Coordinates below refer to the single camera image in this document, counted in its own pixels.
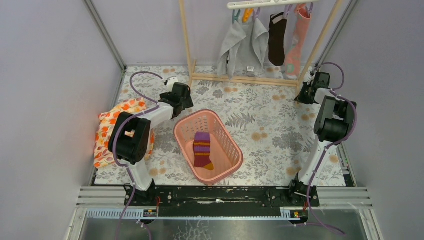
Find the wooden drying rack frame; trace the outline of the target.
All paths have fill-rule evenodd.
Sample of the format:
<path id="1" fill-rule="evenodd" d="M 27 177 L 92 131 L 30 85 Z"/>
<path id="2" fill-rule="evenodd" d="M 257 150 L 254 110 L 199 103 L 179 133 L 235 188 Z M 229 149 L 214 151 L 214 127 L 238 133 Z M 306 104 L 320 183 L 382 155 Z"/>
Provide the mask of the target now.
<path id="1" fill-rule="evenodd" d="M 227 76 L 219 76 L 217 74 L 204 74 L 196 73 L 196 64 L 197 60 L 192 60 L 191 58 L 191 48 L 189 41 L 189 33 L 187 28 L 187 18 L 185 12 L 185 5 L 183 0 L 179 0 L 179 11 L 181 17 L 182 32 L 184 35 L 184 44 L 186 52 L 186 62 L 188 66 L 189 80 L 188 85 L 191 86 L 193 80 L 205 80 L 205 81 L 214 81 L 214 82 L 234 82 L 241 84 L 255 84 L 255 85 L 270 85 L 270 86 L 281 86 L 281 87 L 293 87 L 297 91 L 300 90 L 303 79 L 307 73 L 307 70 L 312 65 L 314 57 L 317 55 L 319 47 L 323 44 L 324 38 L 327 35 L 336 14 L 339 11 L 339 8 L 342 6 L 342 1 L 337 0 L 334 3 L 334 6 L 320 32 L 319 37 L 317 38 L 315 45 L 306 61 L 304 68 L 300 76 L 296 80 L 292 79 L 283 79 L 283 78 L 266 78 L 266 77 L 251 77 L 251 76 L 234 76 L 232 79 L 229 79 Z"/>

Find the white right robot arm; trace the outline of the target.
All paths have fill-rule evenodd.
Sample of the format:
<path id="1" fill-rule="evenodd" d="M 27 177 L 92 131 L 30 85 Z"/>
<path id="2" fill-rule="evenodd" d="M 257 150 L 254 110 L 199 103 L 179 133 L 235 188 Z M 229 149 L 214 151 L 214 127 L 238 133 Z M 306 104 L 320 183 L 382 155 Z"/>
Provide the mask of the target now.
<path id="1" fill-rule="evenodd" d="M 316 73 L 310 82 L 303 83 L 294 99 L 297 103 L 319 106 L 312 149 L 305 166 L 296 176 L 298 182 L 310 187 L 318 185 L 329 152 L 350 137 L 358 117 L 357 103 L 330 89 L 330 79 L 328 73 Z"/>

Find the pink plastic laundry basket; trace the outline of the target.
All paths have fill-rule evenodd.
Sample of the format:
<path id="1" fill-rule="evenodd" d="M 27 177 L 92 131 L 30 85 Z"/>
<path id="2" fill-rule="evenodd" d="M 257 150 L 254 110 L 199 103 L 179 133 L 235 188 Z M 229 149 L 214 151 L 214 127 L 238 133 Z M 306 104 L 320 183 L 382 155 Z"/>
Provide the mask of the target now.
<path id="1" fill-rule="evenodd" d="M 213 185 L 238 171 L 244 155 L 217 113 L 203 109 L 179 120 L 174 136 L 195 178 Z"/>

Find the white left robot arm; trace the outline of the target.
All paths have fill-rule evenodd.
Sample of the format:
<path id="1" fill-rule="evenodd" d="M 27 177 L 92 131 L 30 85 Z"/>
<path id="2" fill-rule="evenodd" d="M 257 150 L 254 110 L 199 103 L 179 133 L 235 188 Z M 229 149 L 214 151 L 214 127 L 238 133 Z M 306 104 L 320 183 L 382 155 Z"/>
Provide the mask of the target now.
<path id="1" fill-rule="evenodd" d="M 153 129 L 194 106 L 187 84 L 169 80 L 167 87 L 169 91 L 159 95 L 155 106 L 135 113 L 121 112 L 108 144 L 115 164 L 126 168 L 130 183 L 137 190 L 135 197 L 144 206 L 155 200 L 155 192 L 150 188 L 153 179 L 145 163 Z"/>

